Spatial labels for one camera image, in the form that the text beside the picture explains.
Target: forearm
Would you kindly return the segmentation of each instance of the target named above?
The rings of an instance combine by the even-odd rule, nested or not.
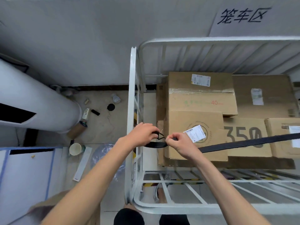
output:
[[[86,223],[131,150],[132,145],[124,138],[120,138],[95,167],[51,210],[42,225]]]
[[[201,152],[193,161],[229,225],[270,225]]]

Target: plastic bag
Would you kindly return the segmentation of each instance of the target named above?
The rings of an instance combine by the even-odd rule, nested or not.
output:
[[[96,165],[96,163],[102,159],[114,146],[114,144],[103,144],[96,148],[95,152],[91,158],[91,169]],[[113,180],[118,181],[118,178],[122,174],[122,170],[125,168],[125,161],[119,167],[118,171],[115,173]]]

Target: hand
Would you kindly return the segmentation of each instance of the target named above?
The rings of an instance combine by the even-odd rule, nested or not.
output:
[[[175,132],[167,136],[166,143],[178,151],[181,156],[189,160],[193,160],[196,156],[202,154],[184,132]]]
[[[157,134],[152,133],[154,131],[160,132],[156,126],[141,122],[124,138],[132,143],[133,148],[140,147],[148,144],[152,139],[158,138]]]

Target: white cylindrical pipe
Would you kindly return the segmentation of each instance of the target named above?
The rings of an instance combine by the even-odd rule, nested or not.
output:
[[[36,113],[23,123],[0,125],[62,132],[81,118],[80,106],[0,60],[0,103]]]

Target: white metal cage cart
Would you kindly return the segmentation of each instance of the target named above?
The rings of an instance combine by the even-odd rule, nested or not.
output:
[[[143,121],[146,83],[161,83],[169,71],[234,74],[295,74],[300,71],[300,37],[204,37],[154,39],[132,48],[127,133]],[[221,214],[196,169],[143,170],[143,147],[126,159],[126,201],[153,214]],[[231,184],[265,215],[300,212],[300,176],[275,170],[221,171]],[[162,183],[167,204],[143,201],[148,183]],[[192,202],[176,202],[166,184],[186,187]]]

